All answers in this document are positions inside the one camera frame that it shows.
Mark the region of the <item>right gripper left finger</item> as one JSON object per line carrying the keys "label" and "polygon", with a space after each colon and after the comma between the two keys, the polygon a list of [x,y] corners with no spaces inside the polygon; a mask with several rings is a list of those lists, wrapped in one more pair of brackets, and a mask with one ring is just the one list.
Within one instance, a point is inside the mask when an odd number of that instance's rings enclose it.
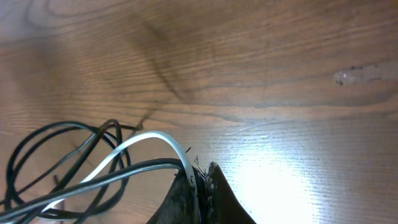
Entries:
{"label": "right gripper left finger", "polygon": [[193,224],[193,195],[183,170],[177,172],[172,185],[147,224]]}

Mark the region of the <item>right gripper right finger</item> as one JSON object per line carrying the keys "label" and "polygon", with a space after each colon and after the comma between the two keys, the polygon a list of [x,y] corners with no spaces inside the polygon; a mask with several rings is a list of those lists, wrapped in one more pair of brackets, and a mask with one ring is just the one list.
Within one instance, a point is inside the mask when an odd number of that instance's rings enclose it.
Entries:
{"label": "right gripper right finger", "polygon": [[209,165],[207,178],[206,223],[256,224],[235,197],[226,177],[216,162]]}

